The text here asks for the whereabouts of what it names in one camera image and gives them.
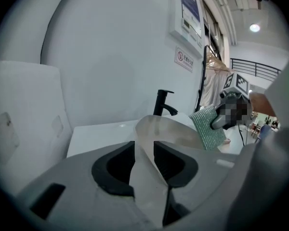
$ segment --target ceiling light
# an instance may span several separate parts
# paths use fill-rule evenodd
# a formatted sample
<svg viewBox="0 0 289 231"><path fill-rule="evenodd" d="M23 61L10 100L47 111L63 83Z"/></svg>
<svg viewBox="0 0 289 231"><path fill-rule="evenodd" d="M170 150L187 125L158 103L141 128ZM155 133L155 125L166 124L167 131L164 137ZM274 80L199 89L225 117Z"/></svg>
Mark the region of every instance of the ceiling light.
<svg viewBox="0 0 289 231"><path fill-rule="evenodd" d="M257 24L252 24L252 25L250 26L250 30L251 30L252 32L258 32L258 31L260 30L260 26L258 26Z"/></svg>

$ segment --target sponge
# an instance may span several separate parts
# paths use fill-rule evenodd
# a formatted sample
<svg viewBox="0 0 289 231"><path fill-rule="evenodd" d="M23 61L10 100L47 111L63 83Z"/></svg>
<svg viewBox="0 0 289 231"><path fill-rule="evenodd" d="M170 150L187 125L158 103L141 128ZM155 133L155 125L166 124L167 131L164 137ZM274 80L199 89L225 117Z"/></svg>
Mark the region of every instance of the sponge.
<svg viewBox="0 0 289 231"><path fill-rule="evenodd" d="M196 127L205 150L213 150L225 141L226 136L223 128L212 129L210 126L211 122L217 117L213 105L199 110L189 117Z"/></svg>

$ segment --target black faucet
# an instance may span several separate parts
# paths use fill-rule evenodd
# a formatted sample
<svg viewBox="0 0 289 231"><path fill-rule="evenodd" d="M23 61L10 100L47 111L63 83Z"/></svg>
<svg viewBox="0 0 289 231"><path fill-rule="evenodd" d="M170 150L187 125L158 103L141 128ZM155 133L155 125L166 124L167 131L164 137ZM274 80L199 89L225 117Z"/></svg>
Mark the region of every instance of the black faucet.
<svg viewBox="0 0 289 231"><path fill-rule="evenodd" d="M169 111L170 115L175 116L178 114L178 111L175 108L172 108L169 105L165 104L165 100L167 97L167 93L174 93L173 91L169 90L158 90L158 97L156 98L155 108L154 108L154 115L161 116L163 113L163 109Z"/></svg>

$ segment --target black railing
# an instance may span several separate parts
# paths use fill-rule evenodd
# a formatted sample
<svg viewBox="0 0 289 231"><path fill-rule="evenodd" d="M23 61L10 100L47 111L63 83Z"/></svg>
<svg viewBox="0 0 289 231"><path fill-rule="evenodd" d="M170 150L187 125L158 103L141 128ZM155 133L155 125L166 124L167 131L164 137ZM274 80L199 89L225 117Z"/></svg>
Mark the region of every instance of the black railing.
<svg viewBox="0 0 289 231"><path fill-rule="evenodd" d="M269 65L260 64L252 61L230 58L231 68L238 72L254 75L256 77L264 78L274 81L281 72L280 69L271 67Z"/></svg>

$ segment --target no smoking sign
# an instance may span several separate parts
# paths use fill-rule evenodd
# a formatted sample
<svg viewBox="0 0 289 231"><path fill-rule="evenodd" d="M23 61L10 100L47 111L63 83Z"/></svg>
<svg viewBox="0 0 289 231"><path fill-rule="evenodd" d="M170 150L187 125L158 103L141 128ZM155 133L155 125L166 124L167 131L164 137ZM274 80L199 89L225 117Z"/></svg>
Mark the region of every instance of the no smoking sign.
<svg viewBox="0 0 289 231"><path fill-rule="evenodd" d="M180 47L176 47L175 53L174 61L192 72L194 68L194 59L186 54Z"/></svg>

